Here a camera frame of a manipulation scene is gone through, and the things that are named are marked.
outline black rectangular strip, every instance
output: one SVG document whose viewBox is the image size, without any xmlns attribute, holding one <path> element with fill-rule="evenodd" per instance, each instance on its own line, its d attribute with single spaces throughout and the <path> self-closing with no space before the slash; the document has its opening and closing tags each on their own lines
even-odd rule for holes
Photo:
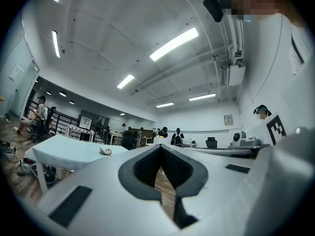
<svg viewBox="0 0 315 236">
<path fill-rule="evenodd" d="M 76 187 L 49 217 L 59 225 L 67 227 L 91 191 L 92 189 L 85 186 Z"/>
<path fill-rule="evenodd" d="M 250 171 L 250 168 L 238 166 L 238 165 L 234 165 L 234 164 L 229 164 L 226 166 L 226 168 L 229 170 L 238 171 L 238 172 L 245 173 L 245 174 L 247 174 L 248 171 Z"/>
</svg>

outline black strap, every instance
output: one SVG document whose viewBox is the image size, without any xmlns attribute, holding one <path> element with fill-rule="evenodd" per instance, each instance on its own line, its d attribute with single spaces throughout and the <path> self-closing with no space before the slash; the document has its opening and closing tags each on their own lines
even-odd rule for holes
<svg viewBox="0 0 315 236">
<path fill-rule="evenodd" d="M 302 59 L 302 56 L 300 55 L 299 51 L 298 51 L 297 48 L 296 48 L 296 45 L 295 45 L 295 42 L 294 42 L 294 40 L 293 40 L 292 34 L 291 34 L 291 42 L 292 42 L 292 47 L 293 47 L 295 53 L 296 53 L 297 56 L 299 57 L 299 59 L 300 59 L 300 61 L 302 62 L 302 64 L 304 64 L 304 60 Z"/>
</svg>

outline air conditioning unit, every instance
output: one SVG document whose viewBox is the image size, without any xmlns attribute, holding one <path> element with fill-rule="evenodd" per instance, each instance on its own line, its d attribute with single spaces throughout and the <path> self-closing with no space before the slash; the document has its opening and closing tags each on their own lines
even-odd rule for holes
<svg viewBox="0 0 315 236">
<path fill-rule="evenodd" d="M 221 83 L 223 86 L 236 86 L 242 83 L 245 75 L 245 65 L 238 62 L 237 65 L 230 65 L 227 68 L 221 68 Z"/>
</svg>

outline white ceiling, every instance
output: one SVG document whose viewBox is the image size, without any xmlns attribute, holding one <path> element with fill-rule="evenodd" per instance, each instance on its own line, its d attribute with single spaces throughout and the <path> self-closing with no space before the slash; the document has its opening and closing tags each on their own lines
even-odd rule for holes
<svg viewBox="0 0 315 236">
<path fill-rule="evenodd" d="M 39 40 L 31 51 L 45 79 L 52 80 L 53 70 L 89 91 L 102 91 L 122 101 L 128 97 L 151 109 L 167 102 L 174 102 L 174 109 L 190 106 L 189 98 L 209 92 L 217 97 L 195 104 L 219 99 L 222 85 L 218 84 L 212 55 L 220 58 L 217 67 L 221 81 L 220 68 L 227 63 L 224 42 L 231 43 L 230 30 L 225 21 L 213 21 L 203 0 L 33 1 Z M 227 34 L 221 32 L 223 25 Z M 159 47 L 193 27 L 199 33 L 197 38 L 156 62 L 149 58 Z M 60 59 L 52 42 L 53 30 L 58 32 L 60 50 L 64 50 Z M 35 38 L 27 40 L 35 46 Z M 41 66 L 39 60 L 43 58 L 46 64 Z M 135 79 L 119 90 L 117 85 L 128 74 Z M 60 84 L 58 79 L 53 83 Z M 220 98 L 225 95 L 226 89 L 222 88 Z"/>
</svg>

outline small round ceiling light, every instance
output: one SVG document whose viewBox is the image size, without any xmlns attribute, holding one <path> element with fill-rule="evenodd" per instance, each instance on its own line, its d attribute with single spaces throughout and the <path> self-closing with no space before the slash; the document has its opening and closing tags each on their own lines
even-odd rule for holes
<svg viewBox="0 0 315 236">
<path fill-rule="evenodd" d="M 59 94 L 62 95 L 63 97 L 67 97 L 67 94 L 65 93 L 65 91 L 61 91 Z"/>
</svg>

